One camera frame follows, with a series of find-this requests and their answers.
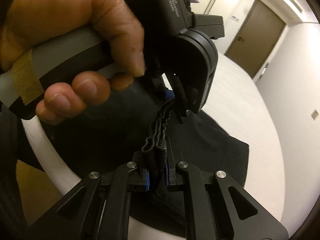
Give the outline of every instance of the finger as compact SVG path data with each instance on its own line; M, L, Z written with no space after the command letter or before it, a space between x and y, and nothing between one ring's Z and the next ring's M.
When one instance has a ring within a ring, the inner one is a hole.
M143 28L123 0L14 0L1 30L1 66L7 70L33 46L89 23L121 67L144 74Z
M118 73L110 79L111 89L115 91L124 91L132 83L133 76L128 73Z
M109 81L94 71L78 74L73 79L71 86L79 97L93 105L105 102L111 92Z
M54 112L50 111L44 104L44 100L41 100L36 106L36 114L40 120L48 123L48 124L59 124L65 118L61 116L57 116Z
M44 104L56 115L69 118L75 117L87 107L66 83L56 83L48 87L44 93Z

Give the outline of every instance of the floor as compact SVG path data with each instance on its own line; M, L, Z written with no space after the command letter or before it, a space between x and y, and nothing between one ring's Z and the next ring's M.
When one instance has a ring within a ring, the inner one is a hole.
M17 181L27 225L35 222L62 197L44 172L21 161L17 163Z

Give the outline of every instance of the black cloth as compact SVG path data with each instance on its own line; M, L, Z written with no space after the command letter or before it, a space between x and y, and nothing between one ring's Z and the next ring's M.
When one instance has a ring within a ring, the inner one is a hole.
M23 239L26 221L16 180L17 118L5 106L0 113L0 239Z
M76 118L58 126L42 125L61 158L81 178L92 171L115 170L145 144L144 156L157 188L148 195L132 194L131 216L153 228L184 236L183 194L169 193L164 181L159 183L166 144L161 138L153 140L159 142L158 147L150 143L155 127L163 128L157 123L158 118L155 120L163 104L135 81L126 91L113 91L106 103L89 107ZM202 111L198 115L190 113L184 124L178 122L174 111L171 115L170 119L163 117L162 124L168 122L165 133L173 151L180 151L184 160L203 171L224 170L244 185L249 151L246 143L229 136Z

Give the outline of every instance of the white bed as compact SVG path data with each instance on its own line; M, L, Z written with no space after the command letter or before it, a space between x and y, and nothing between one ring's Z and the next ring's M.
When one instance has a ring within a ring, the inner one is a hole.
M249 144L248 173L244 189L277 220L284 206L284 163L276 128L249 75L224 55L219 62L203 110L231 136ZM66 194L80 178L59 157L37 117L22 121L28 140L51 181ZM150 228L132 218L129 240L181 239Z

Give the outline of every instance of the door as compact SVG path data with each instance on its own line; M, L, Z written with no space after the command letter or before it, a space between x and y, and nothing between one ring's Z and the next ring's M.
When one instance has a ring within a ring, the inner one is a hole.
M285 23L269 7L255 0L225 55L253 78L268 58L284 27Z

